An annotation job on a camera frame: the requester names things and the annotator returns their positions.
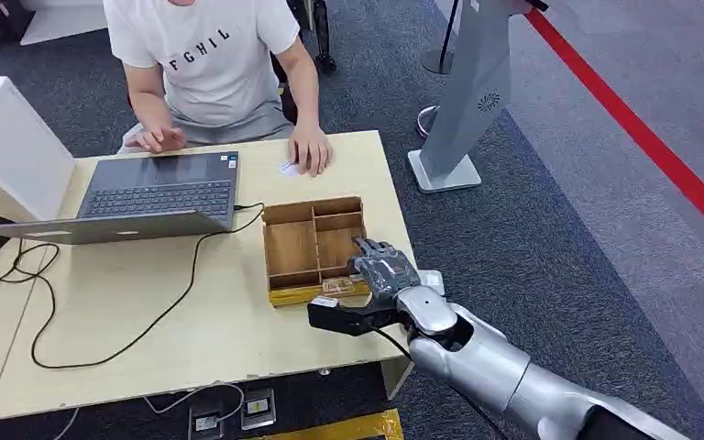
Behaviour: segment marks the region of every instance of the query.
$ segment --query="gray shorts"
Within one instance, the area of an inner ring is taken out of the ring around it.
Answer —
[[[244,119],[222,126],[195,122],[170,104],[169,111],[176,127],[184,131],[187,137],[187,146],[190,148],[254,140],[286,139],[290,137],[294,129],[292,123],[285,119],[281,111],[281,103],[277,101],[267,101],[259,105]],[[126,147],[126,141],[142,131],[144,131],[144,126],[141,124],[136,124],[128,130],[123,135],[123,144],[117,154],[141,152],[141,148]]]

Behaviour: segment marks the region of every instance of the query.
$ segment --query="white t-shirt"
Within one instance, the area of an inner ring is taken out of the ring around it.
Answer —
[[[166,100],[193,121],[225,125],[279,100],[269,52],[300,30],[286,0],[104,0],[112,53],[163,67]]]

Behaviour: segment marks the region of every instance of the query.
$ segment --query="power cord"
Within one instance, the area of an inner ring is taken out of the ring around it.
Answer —
[[[144,399],[144,402],[146,402],[147,405],[149,406],[150,410],[152,410],[152,411],[153,411],[155,414],[157,414],[157,415],[161,415],[161,414],[163,414],[163,413],[166,413],[166,412],[172,410],[174,407],[176,407],[176,406],[179,405],[180,403],[182,403],[182,402],[184,402],[184,401],[190,399],[196,392],[203,391],[203,390],[206,390],[206,389],[208,389],[208,388],[212,388],[212,387],[217,386],[217,385],[221,385],[221,386],[228,387],[228,388],[233,388],[234,390],[238,391],[238,394],[239,394],[238,406],[237,406],[233,411],[229,412],[228,414],[223,415],[223,416],[217,418],[217,422],[220,423],[220,422],[222,422],[222,421],[224,421],[224,420],[226,420],[226,419],[229,419],[229,418],[232,417],[234,414],[238,413],[238,410],[240,410],[241,407],[244,406],[244,391],[243,391],[242,389],[240,389],[238,386],[236,386],[236,385],[234,385],[234,384],[232,384],[232,383],[222,383],[222,382],[220,382],[219,380],[216,380],[216,381],[210,383],[209,385],[205,385],[205,386],[203,386],[203,387],[201,387],[201,388],[198,388],[198,389],[196,389],[196,390],[190,391],[187,395],[183,396],[181,399],[178,399],[177,401],[175,401],[175,402],[172,403],[171,405],[169,405],[169,406],[163,408],[162,410],[159,410],[159,409],[155,408],[155,406],[152,404],[151,401],[149,401],[148,398],[144,397],[143,399]]]
[[[66,423],[66,427],[63,428],[63,431],[60,431],[60,434],[56,435],[53,437],[52,440],[61,440],[64,435],[66,435],[67,432],[72,428],[72,425],[74,424],[74,421],[77,420],[77,415],[79,415],[80,409],[74,408],[74,413],[71,414],[71,419],[69,419],[69,422]]]
[[[140,341],[144,336],[149,333],[150,330],[152,330],[155,325],[157,325],[164,317],[166,317],[167,314],[169,314],[172,310],[174,310],[177,305],[179,305],[182,300],[185,299],[185,297],[190,293],[190,290],[193,288],[193,284],[195,283],[195,268],[197,266],[198,262],[198,250],[201,247],[201,244],[207,239],[211,237],[216,237],[216,236],[221,236],[221,235],[229,235],[229,234],[235,234],[237,232],[240,232],[249,226],[251,226],[253,223],[255,223],[256,220],[260,217],[260,215],[263,214],[263,212],[266,209],[266,205],[263,202],[258,202],[252,205],[248,206],[239,206],[236,205],[234,207],[234,211],[241,211],[249,208],[254,208],[256,206],[260,207],[260,211],[258,212],[257,215],[255,215],[251,220],[249,220],[246,224],[244,224],[241,227],[238,227],[236,229],[231,229],[230,231],[222,231],[222,232],[214,232],[212,234],[207,234],[205,236],[202,236],[201,238],[198,239],[198,241],[195,243],[195,250],[193,251],[192,254],[192,267],[191,267],[191,274],[190,274],[190,282],[188,283],[187,288],[184,290],[182,295],[171,305],[169,306],[168,309],[166,309],[163,313],[156,318],[152,324],[150,324],[143,332],[141,332],[136,338],[134,338],[131,342],[129,342],[127,345],[125,345],[123,348],[120,348],[117,350],[113,355],[106,357],[102,360],[98,360],[95,362],[84,362],[84,363],[79,363],[79,364],[67,364],[67,365],[49,365],[41,362],[36,355],[37,351],[37,344],[39,340],[41,339],[41,336],[44,334],[44,332],[47,330],[47,327],[50,326],[50,323],[52,322],[52,319],[55,317],[55,311],[56,311],[56,299],[55,299],[55,290],[52,288],[52,284],[50,283],[47,278],[44,277],[44,272],[52,265],[52,263],[55,262],[55,260],[58,258],[59,254],[61,253],[61,249],[58,247],[58,245],[52,244],[52,243],[42,243],[39,245],[36,245],[34,247],[29,247],[27,249],[23,249],[24,243],[23,239],[20,239],[20,244],[17,250],[17,256],[15,257],[15,260],[12,262],[12,267],[4,274],[0,276],[0,281],[1,282],[7,282],[10,284],[19,284],[27,281],[33,281],[33,280],[41,280],[47,285],[47,288],[49,290],[49,297],[51,298],[51,308],[49,311],[49,317],[47,318],[47,321],[44,323],[43,326],[39,329],[37,332],[36,336],[34,336],[33,342],[31,342],[31,360],[36,364],[37,366],[43,368],[43,369],[78,369],[78,368],[83,368],[83,367],[95,367],[99,366],[102,364],[105,364],[106,362],[109,362],[110,360],[119,357],[126,351],[128,351],[132,346],[134,346],[138,341]],[[25,257],[28,253],[41,249],[41,248],[51,248],[54,250],[54,254],[52,257],[49,259],[49,261],[46,264],[43,264],[36,272],[28,272],[25,270],[22,270],[19,265],[20,261],[22,260],[23,257]],[[14,272],[19,272],[23,275],[26,275],[25,278],[19,279],[19,280],[8,280],[6,277],[11,275]]]
[[[403,346],[401,344],[399,344],[398,341],[396,341],[392,336],[384,333],[379,328],[372,327],[371,330],[373,330],[374,332],[376,332],[380,336],[382,336],[385,339],[387,339],[388,341],[390,341],[390,343],[393,344],[394,346],[396,346],[401,351],[401,353],[403,353],[403,355],[406,356],[407,359],[412,360],[412,355],[409,354],[409,352],[406,351],[406,348],[403,348]],[[481,416],[481,418],[489,425],[489,427],[491,427],[492,430],[495,431],[495,435],[497,435],[498,438],[500,438],[501,440],[508,440],[508,437],[506,436],[506,434],[503,433],[503,431],[499,428],[499,426],[496,425],[495,422],[493,422],[492,419],[487,414],[485,414],[481,410],[481,408],[479,408],[479,406],[476,403],[474,403],[467,395],[463,394],[462,392],[460,392],[458,389],[456,389],[455,387],[453,387],[451,385],[449,386],[449,388],[452,391],[456,392],[458,396],[462,397],[463,400],[466,401],[466,403],[468,405],[470,405],[470,407],[473,408],[473,410],[479,416]]]

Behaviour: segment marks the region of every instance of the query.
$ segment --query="red line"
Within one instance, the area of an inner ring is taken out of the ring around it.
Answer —
[[[526,15],[552,50],[657,167],[704,215],[704,182],[617,95],[537,9]]]

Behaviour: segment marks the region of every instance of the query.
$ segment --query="man's arm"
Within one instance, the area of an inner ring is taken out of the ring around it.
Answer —
[[[298,162],[301,174],[322,174],[333,158],[333,148],[320,128],[317,69],[301,41],[296,38],[277,60],[287,73],[292,98],[298,107],[298,123],[288,144],[290,160]]]
[[[184,133],[173,126],[169,107],[163,99],[160,66],[140,69],[124,64],[124,67],[131,106],[145,129],[126,144],[129,147],[142,147],[150,153],[184,148]]]

